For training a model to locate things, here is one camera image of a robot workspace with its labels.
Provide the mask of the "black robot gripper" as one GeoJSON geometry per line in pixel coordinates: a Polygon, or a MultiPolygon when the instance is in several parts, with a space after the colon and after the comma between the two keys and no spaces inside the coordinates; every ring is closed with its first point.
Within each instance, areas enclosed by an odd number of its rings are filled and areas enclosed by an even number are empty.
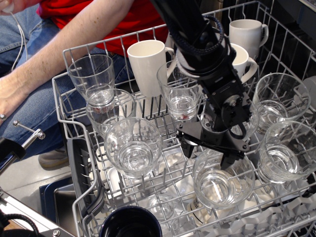
{"type": "Polygon", "coordinates": [[[191,157],[196,146],[218,151],[223,154],[220,163],[222,170],[229,168],[249,151],[249,145],[234,138],[229,131],[211,132],[203,128],[200,122],[181,122],[176,125],[176,128],[183,154],[187,158],[191,157]]]}

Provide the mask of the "person's bare forearm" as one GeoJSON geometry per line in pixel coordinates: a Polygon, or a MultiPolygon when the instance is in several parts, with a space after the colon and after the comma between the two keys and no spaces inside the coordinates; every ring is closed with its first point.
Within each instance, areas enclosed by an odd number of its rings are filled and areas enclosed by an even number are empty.
{"type": "Polygon", "coordinates": [[[9,117],[39,86],[65,69],[62,51],[102,40],[127,15],[131,0],[94,0],[34,56],[0,79],[0,113],[9,117]]]}

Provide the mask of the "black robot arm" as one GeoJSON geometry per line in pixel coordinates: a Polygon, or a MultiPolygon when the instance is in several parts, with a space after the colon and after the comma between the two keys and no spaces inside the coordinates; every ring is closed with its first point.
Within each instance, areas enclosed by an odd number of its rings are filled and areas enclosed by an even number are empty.
{"type": "Polygon", "coordinates": [[[251,116],[251,101],[233,67],[236,51],[222,24],[203,16],[196,1],[155,0],[153,6],[169,29],[180,71],[195,79],[206,95],[206,119],[177,127],[182,148],[188,157],[197,145],[219,151],[221,168],[227,169],[249,149],[242,135],[231,132],[251,116]]]}

